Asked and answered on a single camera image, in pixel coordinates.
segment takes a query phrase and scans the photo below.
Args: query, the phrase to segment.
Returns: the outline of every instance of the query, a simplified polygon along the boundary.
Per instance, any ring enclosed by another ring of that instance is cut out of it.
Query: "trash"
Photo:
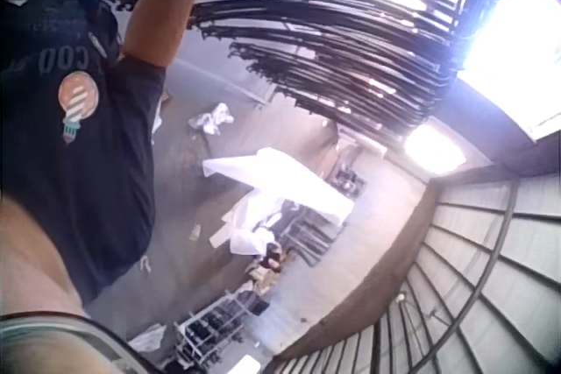
[[[140,270],[144,271],[146,270],[148,273],[152,273],[152,267],[150,267],[150,260],[148,260],[148,256],[144,255],[141,259],[140,259]]]
[[[234,117],[230,114],[228,106],[220,102],[211,113],[200,114],[189,120],[189,125],[194,129],[202,129],[208,135],[219,135],[218,126],[222,123],[233,123]]]
[[[157,323],[148,328],[129,342],[131,348],[137,352],[154,352],[160,348],[161,340],[164,338],[166,326]]]
[[[201,225],[197,223],[195,227],[193,227],[193,229],[191,230],[191,235],[189,236],[189,240],[196,241],[199,239],[200,235],[201,235]]]

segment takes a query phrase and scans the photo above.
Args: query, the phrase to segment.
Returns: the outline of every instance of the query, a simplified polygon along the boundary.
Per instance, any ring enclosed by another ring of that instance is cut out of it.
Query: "black t-shirt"
[[[2,2],[2,192],[37,220],[84,303],[146,252],[165,70],[118,59],[98,0]]]

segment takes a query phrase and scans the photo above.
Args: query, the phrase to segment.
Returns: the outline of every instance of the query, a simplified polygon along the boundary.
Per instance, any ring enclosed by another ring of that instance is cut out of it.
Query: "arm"
[[[167,67],[177,54],[195,0],[138,0],[124,36],[124,54]]]

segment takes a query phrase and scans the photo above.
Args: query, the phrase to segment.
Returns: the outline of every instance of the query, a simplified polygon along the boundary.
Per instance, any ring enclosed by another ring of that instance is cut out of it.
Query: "lightbulb logo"
[[[80,121],[96,111],[99,92],[96,82],[85,72],[73,72],[67,75],[59,87],[59,102],[66,115],[62,122],[62,138],[67,144],[76,139]]]

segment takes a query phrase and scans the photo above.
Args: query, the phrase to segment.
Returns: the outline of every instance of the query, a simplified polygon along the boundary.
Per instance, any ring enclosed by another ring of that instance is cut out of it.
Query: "gray floor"
[[[118,335],[130,339],[155,322],[184,320],[245,280],[249,258],[232,256],[225,244],[208,241],[222,225],[221,216],[248,190],[219,174],[205,179],[201,162],[235,156],[271,146],[300,160],[318,174],[327,173],[337,154],[335,133],[323,119],[295,109],[277,97],[256,107],[244,98],[227,99],[236,122],[221,127],[220,137],[205,137],[188,127],[188,119],[211,108],[216,98],[185,95],[163,112],[164,123],[154,136],[156,225],[147,252],[152,271],[139,264],[102,292],[87,310]],[[189,239],[196,224],[197,240]],[[159,361],[173,344],[172,329],[163,347],[147,357]]]

